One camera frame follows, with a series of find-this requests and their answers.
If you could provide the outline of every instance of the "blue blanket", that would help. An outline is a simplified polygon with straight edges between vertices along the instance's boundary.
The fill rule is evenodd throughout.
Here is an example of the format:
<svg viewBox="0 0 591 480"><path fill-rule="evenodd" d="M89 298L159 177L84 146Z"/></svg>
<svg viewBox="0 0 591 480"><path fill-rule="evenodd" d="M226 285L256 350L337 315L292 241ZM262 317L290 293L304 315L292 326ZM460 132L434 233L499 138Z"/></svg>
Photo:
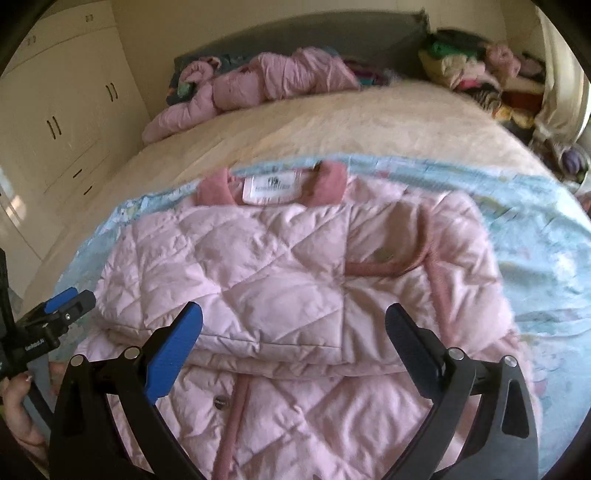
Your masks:
<svg viewBox="0 0 591 480"><path fill-rule="evenodd" d="M535 359L544 412L540 476L564 452L591 406L591 222L558 182L400 157L332 155L350 173L379 175L427 190L464 190L482 212L523 339ZM313 166L298 158L236 170L242 176ZM56 292L93 290L121 228L174 206L197 182L119 205L78 250ZM71 329L53 358L67 360L92 322Z"/></svg>

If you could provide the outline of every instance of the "pink quilted jacket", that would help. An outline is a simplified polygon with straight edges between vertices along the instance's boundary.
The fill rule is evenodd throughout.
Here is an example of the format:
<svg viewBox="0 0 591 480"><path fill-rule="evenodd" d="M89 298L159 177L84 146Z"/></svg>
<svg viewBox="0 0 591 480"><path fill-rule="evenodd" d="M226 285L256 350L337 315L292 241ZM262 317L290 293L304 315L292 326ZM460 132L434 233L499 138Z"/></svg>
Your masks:
<svg viewBox="0 0 591 480"><path fill-rule="evenodd" d="M197 60L182 71L180 80L195 83L197 93L189 102L160 112L144 129L144 143L188 130L222 112L250 108L267 100L360 87L343 60L314 47L299 48L291 57L261 53L248 65L218 77L208 62Z"/></svg>
<svg viewBox="0 0 591 480"><path fill-rule="evenodd" d="M102 319L78 350L112 357L198 302L203 332L157 406L208 478L381 479L430 408L384 331L397 301L447 346L495 362L516 356L530 382L465 194L348 177L331 162L309 174L294 203L244 205L243 184L221 171L200 183L193 205L123 231L96 290ZM113 410L131 458L146 468Z"/></svg>

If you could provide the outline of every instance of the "cabinet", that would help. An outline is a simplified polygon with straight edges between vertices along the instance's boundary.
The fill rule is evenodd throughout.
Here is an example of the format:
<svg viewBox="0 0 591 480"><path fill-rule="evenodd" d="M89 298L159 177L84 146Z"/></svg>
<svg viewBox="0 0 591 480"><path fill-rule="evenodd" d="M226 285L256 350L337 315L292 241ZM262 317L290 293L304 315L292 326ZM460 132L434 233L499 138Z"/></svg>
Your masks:
<svg viewBox="0 0 591 480"><path fill-rule="evenodd" d="M108 1L33 27L0 77L0 205L10 232L0 247L22 272L19 288L141 149L148 121Z"/></svg>

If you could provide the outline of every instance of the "white curtain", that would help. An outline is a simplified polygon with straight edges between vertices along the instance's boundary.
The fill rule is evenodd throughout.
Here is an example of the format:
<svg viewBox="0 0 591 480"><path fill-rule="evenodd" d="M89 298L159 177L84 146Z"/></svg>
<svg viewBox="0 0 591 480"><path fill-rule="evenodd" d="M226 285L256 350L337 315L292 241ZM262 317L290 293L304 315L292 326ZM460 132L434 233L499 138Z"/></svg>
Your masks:
<svg viewBox="0 0 591 480"><path fill-rule="evenodd" d="M542 10L536 9L546 51L544 106L536 117L544 136L575 143L589 122L591 84L572 50Z"/></svg>

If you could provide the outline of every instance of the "beige blanket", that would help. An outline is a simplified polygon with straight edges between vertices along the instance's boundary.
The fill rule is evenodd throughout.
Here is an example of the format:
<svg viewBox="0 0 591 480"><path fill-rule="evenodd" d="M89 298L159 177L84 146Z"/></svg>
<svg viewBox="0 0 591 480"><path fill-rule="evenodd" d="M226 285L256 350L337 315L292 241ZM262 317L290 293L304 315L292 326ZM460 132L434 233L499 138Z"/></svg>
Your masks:
<svg viewBox="0 0 591 480"><path fill-rule="evenodd" d="M27 289L23 311L51 296L79 245L124 200L219 167L338 152L550 175L472 100L428 83L402 82L228 113L150 145L125 164L59 237Z"/></svg>

